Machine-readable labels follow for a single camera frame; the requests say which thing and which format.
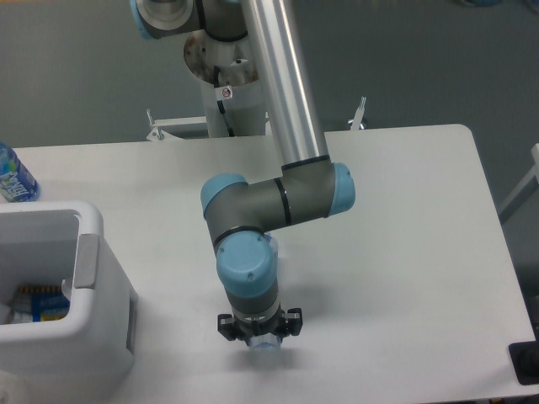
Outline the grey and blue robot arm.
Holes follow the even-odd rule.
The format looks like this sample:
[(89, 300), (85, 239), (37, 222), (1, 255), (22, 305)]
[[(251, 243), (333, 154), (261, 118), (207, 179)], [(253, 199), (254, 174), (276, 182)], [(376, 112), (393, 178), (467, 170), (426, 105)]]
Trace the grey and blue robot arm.
[(242, 1), (239, 7), (262, 70), (282, 174), (249, 183), (239, 174), (223, 173), (203, 185), (200, 198), (216, 271), (232, 307), (218, 317), (218, 332), (249, 347), (277, 346), (301, 332), (303, 319), (300, 309), (280, 305), (269, 233), (349, 210), (355, 185), (349, 169), (328, 154), (289, 3)]

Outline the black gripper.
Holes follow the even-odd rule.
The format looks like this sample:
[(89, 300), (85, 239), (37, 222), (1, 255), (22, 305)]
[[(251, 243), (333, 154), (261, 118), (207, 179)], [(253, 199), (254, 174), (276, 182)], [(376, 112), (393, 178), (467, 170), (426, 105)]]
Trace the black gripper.
[(281, 307), (271, 316), (219, 314), (217, 331), (227, 341), (249, 341), (252, 337), (273, 334), (283, 339), (299, 336), (303, 326), (302, 309), (291, 308), (284, 312)]

